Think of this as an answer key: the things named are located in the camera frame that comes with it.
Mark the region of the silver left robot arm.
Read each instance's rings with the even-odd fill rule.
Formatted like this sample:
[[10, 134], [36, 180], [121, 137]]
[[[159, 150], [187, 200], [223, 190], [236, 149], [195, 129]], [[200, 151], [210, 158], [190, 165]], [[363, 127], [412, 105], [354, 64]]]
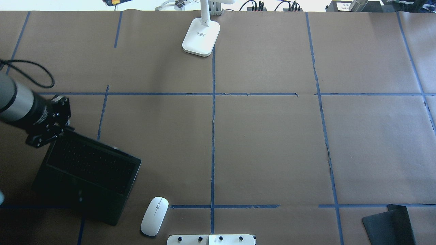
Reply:
[[4, 73], [0, 74], [0, 87], [1, 121], [28, 134], [41, 134], [54, 127], [55, 112], [49, 100]]

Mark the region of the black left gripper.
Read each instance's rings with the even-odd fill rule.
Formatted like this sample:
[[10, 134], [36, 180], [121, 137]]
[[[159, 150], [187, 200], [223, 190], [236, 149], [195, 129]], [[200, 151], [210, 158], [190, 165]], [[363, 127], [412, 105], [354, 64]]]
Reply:
[[34, 97], [30, 112], [26, 115], [26, 133], [28, 135], [39, 135], [49, 130], [58, 122], [60, 112], [58, 106], [59, 98]]

